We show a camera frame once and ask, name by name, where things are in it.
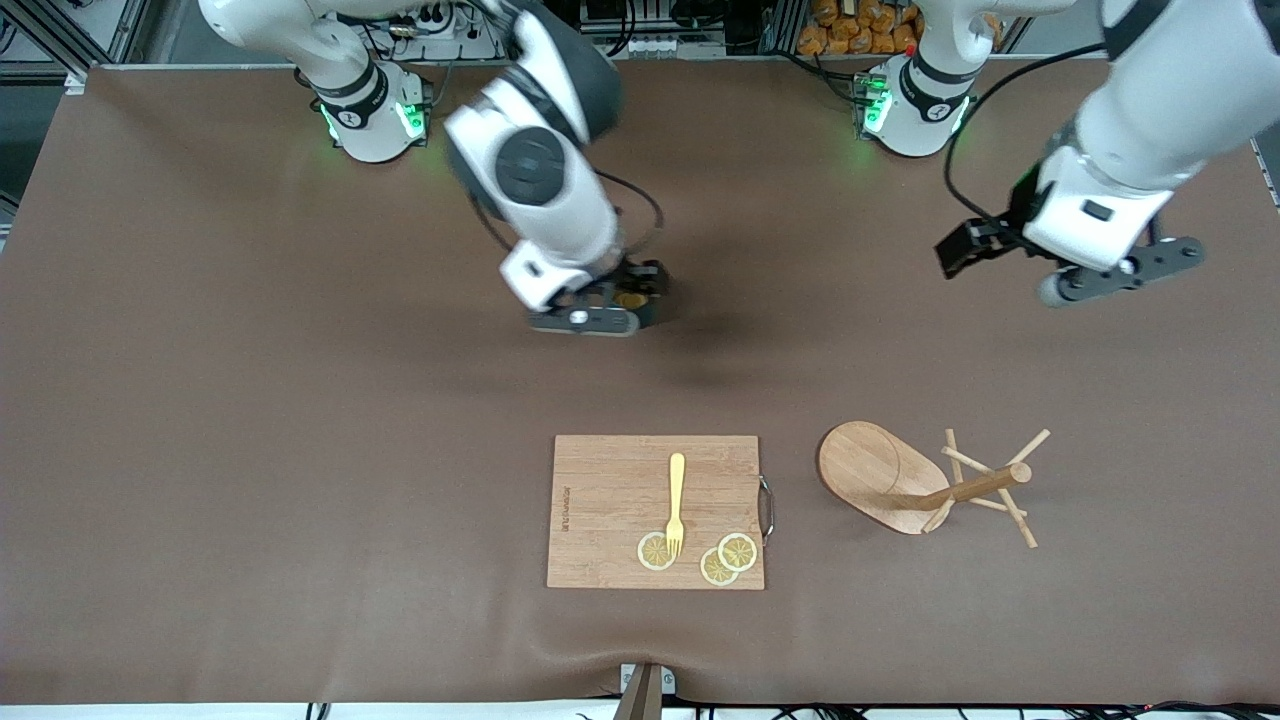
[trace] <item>green led light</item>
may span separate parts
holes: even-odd
[[[883,91],[881,96],[867,109],[867,122],[863,124],[863,129],[867,132],[879,132],[884,127],[884,118],[888,117],[890,108],[893,106],[893,94],[888,90]]]
[[[338,142],[338,128],[333,127],[333,117],[329,115],[329,109],[320,105],[320,114],[324,115],[324,122],[329,126],[329,137],[332,137],[334,142]]]
[[[417,105],[404,106],[397,102],[396,114],[399,115],[401,124],[410,137],[422,137],[422,110]]]
[[[964,123],[964,111],[969,108],[969,97],[965,97],[964,102],[960,104],[960,109],[956,110],[956,124],[951,126],[951,135],[960,131],[960,126]]]

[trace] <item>yellow fork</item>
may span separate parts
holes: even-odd
[[[675,560],[685,547],[685,524],[680,521],[680,496],[685,492],[685,456],[671,455],[671,520],[667,520],[667,555]]]

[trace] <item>wooden cutting board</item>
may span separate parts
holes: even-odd
[[[680,518],[685,548],[666,570],[640,564],[636,546],[663,532],[671,511],[668,461],[685,454]],[[552,588],[764,589],[759,439],[749,436],[558,436],[552,479],[547,585]],[[755,541],[755,565],[717,588],[703,553],[730,533]]]

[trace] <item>table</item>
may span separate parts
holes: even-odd
[[[1103,72],[997,96],[957,182],[1001,208]],[[1280,218],[1248,150],[1165,214],[1202,268],[1051,311],[1043,261],[943,281],[940,159],[855,142],[796,68],[622,73],[589,156],[662,202],[682,293],[625,341],[524,327],[438,124],[362,167],[288,72],[63,101],[0,258],[0,701],[581,697],[645,660],[714,702],[1280,701]],[[1051,428],[1041,548],[837,501],[815,448],[851,419],[936,460],[947,427],[989,461]],[[545,588],[558,433],[758,434],[768,589]]]

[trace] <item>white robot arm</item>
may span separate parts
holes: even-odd
[[[444,124],[454,174],[521,240],[502,264],[536,329],[627,336],[654,322],[662,265],[625,258],[617,214],[581,149],[622,106],[617,69],[536,0],[474,0],[517,61]],[[337,12],[397,14],[406,0],[200,0],[227,41],[298,65],[352,158],[379,163],[425,137],[422,81],[370,58]]]
[[[625,258],[617,213],[581,149],[618,120],[613,63],[536,0],[489,0],[516,63],[444,123],[449,164],[520,241],[502,275],[535,329],[628,336],[664,293],[658,263]]]
[[[1280,0],[1103,0],[1101,13],[1110,77],[1014,188],[1001,227],[970,220],[937,246],[947,277],[1021,247],[1059,263],[1039,288],[1056,307],[1203,260],[1155,218],[1210,159],[1280,120]],[[1231,42],[1187,51],[1217,27]]]
[[[884,90],[855,108],[867,137],[911,158],[932,155],[947,143],[969,104],[969,88],[995,42],[987,13],[1048,15],[1075,0],[915,0],[924,35],[914,54],[895,55],[873,68]]]
[[[378,17],[406,0],[200,0],[209,27],[239,47],[296,64],[320,97],[329,133],[352,158],[383,163],[426,136],[422,78],[375,61],[353,29],[321,15]]]

